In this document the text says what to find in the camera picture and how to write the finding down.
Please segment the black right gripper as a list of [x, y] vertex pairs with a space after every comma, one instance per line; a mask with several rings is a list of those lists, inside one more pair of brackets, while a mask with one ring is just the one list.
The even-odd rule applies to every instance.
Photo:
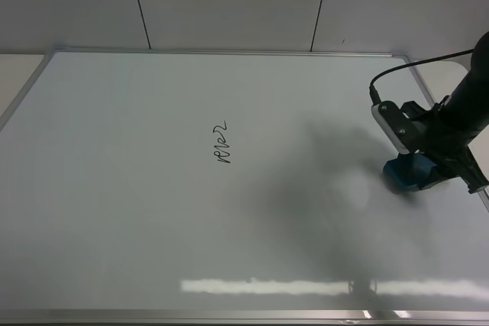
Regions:
[[421, 153], [435, 163], [419, 165], [419, 190], [459, 177], [470, 193], [480, 192], [488, 187], [488, 180], [468, 145], [487, 127], [488, 120], [484, 119], [481, 126], [457, 127], [445, 110], [439, 103], [426, 110], [414, 101], [401, 107], [419, 132], [414, 153]]

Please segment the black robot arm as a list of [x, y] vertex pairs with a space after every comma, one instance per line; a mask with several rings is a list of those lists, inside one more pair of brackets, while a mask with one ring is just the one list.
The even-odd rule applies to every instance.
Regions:
[[488, 187], [468, 145], [488, 126], [488, 35], [474, 47], [471, 66], [455, 90], [430, 110], [411, 101], [401, 111], [418, 130], [415, 149], [384, 166], [403, 190], [424, 190], [461, 178], [470, 193]]

